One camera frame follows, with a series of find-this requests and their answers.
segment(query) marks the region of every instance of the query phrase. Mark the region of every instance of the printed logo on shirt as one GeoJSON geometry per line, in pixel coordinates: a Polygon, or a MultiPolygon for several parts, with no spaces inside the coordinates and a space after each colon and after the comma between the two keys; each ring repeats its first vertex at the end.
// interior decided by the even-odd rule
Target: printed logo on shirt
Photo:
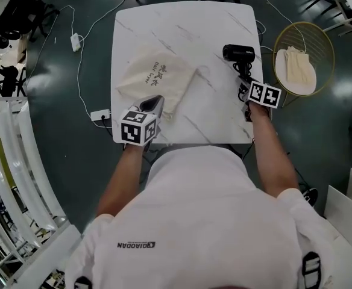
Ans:
{"type": "Polygon", "coordinates": [[[154,248],[156,242],[128,242],[117,243],[117,248],[154,248]]]}

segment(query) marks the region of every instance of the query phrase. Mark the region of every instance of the white t-shirt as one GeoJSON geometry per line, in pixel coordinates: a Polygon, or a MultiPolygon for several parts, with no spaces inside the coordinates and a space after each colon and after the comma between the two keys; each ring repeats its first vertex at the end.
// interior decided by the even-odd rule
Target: white t-shirt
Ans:
{"type": "Polygon", "coordinates": [[[292,188],[276,199],[255,188],[243,162],[223,148],[168,152],[152,166],[143,192],[116,217],[101,215],[66,269],[93,288],[296,288],[300,239],[331,275],[331,237],[292,188]]]}

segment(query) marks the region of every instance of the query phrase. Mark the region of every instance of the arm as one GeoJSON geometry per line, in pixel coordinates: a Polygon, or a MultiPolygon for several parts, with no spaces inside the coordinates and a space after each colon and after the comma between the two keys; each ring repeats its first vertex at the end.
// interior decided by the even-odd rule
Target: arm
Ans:
{"type": "Polygon", "coordinates": [[[286,152],[283,150],[267,111],[250,102],[254,126],[256,161],[266,193],[277,197],[288,188],[297,188],[297,176],[286,152]]]}
{"type": "Polygon", "coordinates": [[[143,147],[127,145],[116,170],[99,200],[97,216],[116,216],[139,193],[143,147]]]}

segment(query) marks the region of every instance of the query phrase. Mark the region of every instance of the dark floor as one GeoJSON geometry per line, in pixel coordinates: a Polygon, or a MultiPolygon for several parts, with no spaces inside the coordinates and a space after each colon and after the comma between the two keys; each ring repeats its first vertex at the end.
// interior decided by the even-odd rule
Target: dark floor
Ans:
{"type": "MultiPolygon", "coordinates": [[[[96,19],[120,1],[45,0],[57,8],[68,4],[73,6],[76,15],[74,31],[82,35],[96,19]]],[[[154,4],[186,0],[140,1],[154,4]]],[[[303,12],[308,0],[270,1],[293,22],[311,21],[321,28],[333,23],[328,18],[335,14],[334,10],[323,17],[318,16],[327,6],[322,2],[303,12]]],[[[266,26],[263,45],[273,47],[288,21],[265,0],[242,0],[242,3],[251,5],[256,19],[266,26]]],[[[135,0],[126,0],[119,9],[138,5],[135,0]]],[[[114,19],[115,12],[98,23],[86,40],[80,81],[89,111],[110,107],[114,19]]],[[[69,220],[82,231],[94,216],[98,198],[118,162],[121,146],[113,143],[106,130],[93,126],[78,97],[76,76],[80,55],[72,52],[69,40],[71,20],[72,10],[63,10],[46,42],[28,93],[34,133],[49,180],[69,220]]],[[[327,186],[330,184],[344,191],[352,166],[348,134],[352,108],[352,33],[339,38],[340,31],[329,33],[336,54],[333,82],[315,96],[299,99],[274,111],[273,123],[284,148],[291,153],[292,162],[306,181],[320,192],[316,204],[319,213],[324,209],[327,186]]],[[[43,41],[43,37],[39,37],[35,43],[29,44],[28,73],[35,65],[43,41]]],[[[263,55],[263,74],[266,82],[275,82],[270,54],[263,55]]],[[[239,145],[236,149],[244,152],[247,147],[239,145]]],[[[259,185],[254,149],[245,164],[250,177],[259,185]]]]}

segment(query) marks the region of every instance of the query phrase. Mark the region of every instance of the cloth bag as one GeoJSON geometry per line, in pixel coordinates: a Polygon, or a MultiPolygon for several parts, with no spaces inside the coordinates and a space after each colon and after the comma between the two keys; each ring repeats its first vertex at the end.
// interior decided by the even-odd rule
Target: cloth bag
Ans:
{"type": "Polygon", "coordinates": [[[165,98],[163,116],[170,120],[196,71],[182,58],[150,45],[139,48],[122,82],[116,87],[135,100],[151,95],[165,98]]]}
{"type": "Polygon", "coordinates": [[[287,81],[297,84],[311,84],[316,81],[314,68],[310,64],[309,55],[289,46],[286,50],[287,81]]]}

